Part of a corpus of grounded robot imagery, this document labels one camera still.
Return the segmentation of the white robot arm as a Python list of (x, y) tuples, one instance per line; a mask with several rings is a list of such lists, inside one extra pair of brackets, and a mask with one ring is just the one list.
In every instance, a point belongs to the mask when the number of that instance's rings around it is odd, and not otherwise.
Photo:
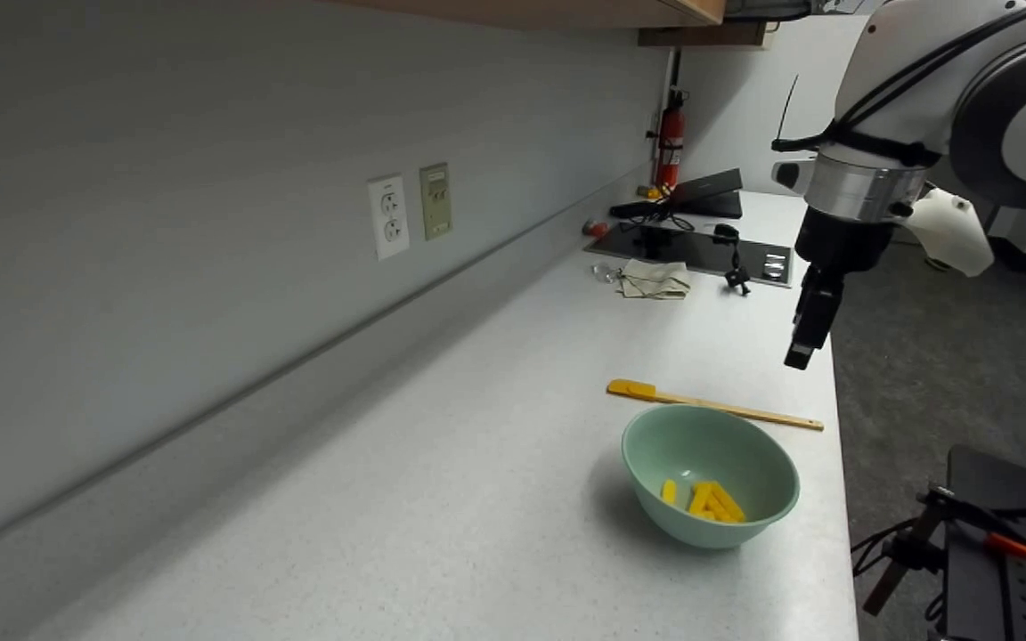
[(904, 228), (931, 259), (978, 278), (995, 263), (974, 198), (1026, 211), (1026, 0), (888, 0), (851, 50), (835, 119), (772, 139), (772, 178), (804, 198), (807, 263), (784, 362), (829, 337), (844, 278)]

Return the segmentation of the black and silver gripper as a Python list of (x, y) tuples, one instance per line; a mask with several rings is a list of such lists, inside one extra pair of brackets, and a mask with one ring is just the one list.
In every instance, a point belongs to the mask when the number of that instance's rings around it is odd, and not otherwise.
[(793, 306), (786, 366), (804, 370), (824, 348), (844, 278), (879, 259), (889, 223), (908, 212), (935, 164), (937, 154), (926, 147), (911, 147), (904, 157), (844, 141), (813, 147), (813, 159), (799, 172), (799, 192), (807, 203), (799, 253), (807, 271)]

